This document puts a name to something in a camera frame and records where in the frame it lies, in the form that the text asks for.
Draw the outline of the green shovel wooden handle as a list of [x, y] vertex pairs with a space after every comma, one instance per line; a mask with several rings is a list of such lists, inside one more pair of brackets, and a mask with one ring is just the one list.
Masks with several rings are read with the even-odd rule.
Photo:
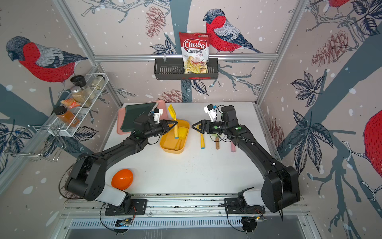
[[215, 144], [215, 149], [216, 150], [219, 150], [220, 149], [220, 144], [219, 144], [219, 142], [220, 142], [220, 138], [219, 138], [219, 136], [218, 136], [218, 134], [216, 134], [216, 133], [214, 133], [214, 134], [210, 134], [210, 138], [211, 138], [211, 140], [214, 142], [214, 144]]

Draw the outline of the purple shovel pink handle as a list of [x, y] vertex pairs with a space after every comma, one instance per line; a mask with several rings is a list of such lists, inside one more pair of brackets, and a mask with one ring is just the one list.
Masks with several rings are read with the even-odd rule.
[[236, 152], [236, 146], [233, 142], [230, 143], [231, 145], [231, 152]]

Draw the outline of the yellow shovel blue-tipped handle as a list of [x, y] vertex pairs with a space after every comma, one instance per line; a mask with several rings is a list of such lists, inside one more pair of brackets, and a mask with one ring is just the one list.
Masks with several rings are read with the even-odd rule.
[[204, 134], [201, 133], [201, 149], [205, 149], [205, 148], [206, 148], [206, 145], [205, 145]]

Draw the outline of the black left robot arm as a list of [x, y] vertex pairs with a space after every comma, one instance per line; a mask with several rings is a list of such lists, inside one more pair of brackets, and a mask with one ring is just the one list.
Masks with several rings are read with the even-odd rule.
[[130, 136], [120, 144], [92, 155], [81, 155], [73, 164], [65, 190], [87, 201], [99, 201], [129, 211], [130, 195], [106, 184], [107, 170], [121, 160], [141, 152], [149, 138], [167, 134], [178, 122], [167, 119], [156, 122], [153, 116], [140, 115], [134, 124]]

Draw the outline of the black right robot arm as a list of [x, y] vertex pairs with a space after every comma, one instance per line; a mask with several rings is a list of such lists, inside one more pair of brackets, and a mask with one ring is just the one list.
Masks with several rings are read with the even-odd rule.
[[224, 134], [256, 165], [263, 176], [261, 198], [272, 213], [283, 214], [283, 209], [300, 201], [297, 170], [286, 167], [273, 158], [254, 138], [251, 131], [240, 124], [232, 105], [221, 108], [221, 121], [203, 119], [192, 125], [201, 134]]

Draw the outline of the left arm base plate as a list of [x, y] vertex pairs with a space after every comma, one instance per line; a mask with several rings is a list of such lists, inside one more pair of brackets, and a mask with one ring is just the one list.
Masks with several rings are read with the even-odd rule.
[[107, 204], [106, 216], [142, 216], [145, 214], [147, 207], [147, 199], [127, 199], [120, 206]]

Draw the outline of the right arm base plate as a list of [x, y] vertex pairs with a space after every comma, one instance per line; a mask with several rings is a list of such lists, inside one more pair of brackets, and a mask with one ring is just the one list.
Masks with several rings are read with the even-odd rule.
[[223, 207], [228, 215], [231, 214], [259, 214], [262, 215], [266, 212], [265, 207], [261, 205], [242, 206], [238, 198], [225, 198]]

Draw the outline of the yellow plastic storage box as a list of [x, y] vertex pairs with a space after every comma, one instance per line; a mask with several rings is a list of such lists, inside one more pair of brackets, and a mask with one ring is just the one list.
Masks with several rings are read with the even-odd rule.
[[167, 153], [180, 154], [184, 151], [187, 137], [190, 131], [190, 123], [186, 120], [178, 120], [178, 138], [175, 138], [175, 129], [165, 134], [160, 140], [161, 148]]

